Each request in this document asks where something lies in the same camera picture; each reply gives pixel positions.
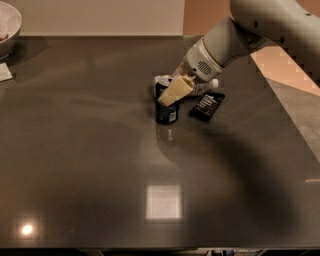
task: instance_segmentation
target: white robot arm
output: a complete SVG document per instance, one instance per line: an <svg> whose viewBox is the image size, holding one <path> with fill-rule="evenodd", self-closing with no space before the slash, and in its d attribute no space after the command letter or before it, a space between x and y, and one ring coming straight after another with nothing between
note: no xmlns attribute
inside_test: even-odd
<svg viewBox="0 0 320 256"><path fill-rule="evenodd" d="M320 19L295 0L231 0L233 16L225 18L186 54L173 74L211 81L239 56L270 39L281 46L320 83Z"/></svg>

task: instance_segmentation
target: white label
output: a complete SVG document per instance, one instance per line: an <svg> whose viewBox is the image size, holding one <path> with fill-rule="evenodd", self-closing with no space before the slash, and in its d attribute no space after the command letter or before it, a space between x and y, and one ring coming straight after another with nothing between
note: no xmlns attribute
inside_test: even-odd
<svg viewBox="0 0 320 256"><path fill-rule="evenodd" d="M6 63L0 64L0 81L12 79L12 75Z"/></svg>

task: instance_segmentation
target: dark table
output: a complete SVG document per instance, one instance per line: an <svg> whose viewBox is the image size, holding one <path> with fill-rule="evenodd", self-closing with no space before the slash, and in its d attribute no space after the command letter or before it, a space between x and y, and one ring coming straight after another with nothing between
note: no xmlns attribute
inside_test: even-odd
<svg viewBox="0 0 320 256"><path fill-rule="evenodd" d="M188 116L198 98L155 122L152 78L197 40L20 38L0 85L0 248L320 245L317 152L251 57L219 77L209 123Z"/></svg>

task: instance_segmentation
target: white bowl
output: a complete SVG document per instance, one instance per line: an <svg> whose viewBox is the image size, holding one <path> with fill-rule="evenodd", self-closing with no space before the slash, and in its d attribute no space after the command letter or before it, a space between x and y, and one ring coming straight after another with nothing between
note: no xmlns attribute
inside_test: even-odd
<svg viewBox="0 0 320 256"><path fill-rule="evenodd" d="M13 6L0 2L0 59L9 55L15 45L22 25L22 16Z"/></svg>

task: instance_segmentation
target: beige wall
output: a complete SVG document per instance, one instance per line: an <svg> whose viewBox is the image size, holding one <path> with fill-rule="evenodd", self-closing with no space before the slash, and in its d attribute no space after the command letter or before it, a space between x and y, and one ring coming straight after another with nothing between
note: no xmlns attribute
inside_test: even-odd
<svg viewBox="0 0 320 256"><path fill-rule="evenodd" d="M184 0L4 0L21 35L181 35Z"/></svg>
<svg viewBox="0 0 320 256"><path fill-rule="evenodd" d="M297 2L320 17L319 0ZM183 31L192 35L206 34L229 14L229 0L186 0ZM320 96L320 89L280 47L266 47L252 54L252 57L266 78Z"/></svg>

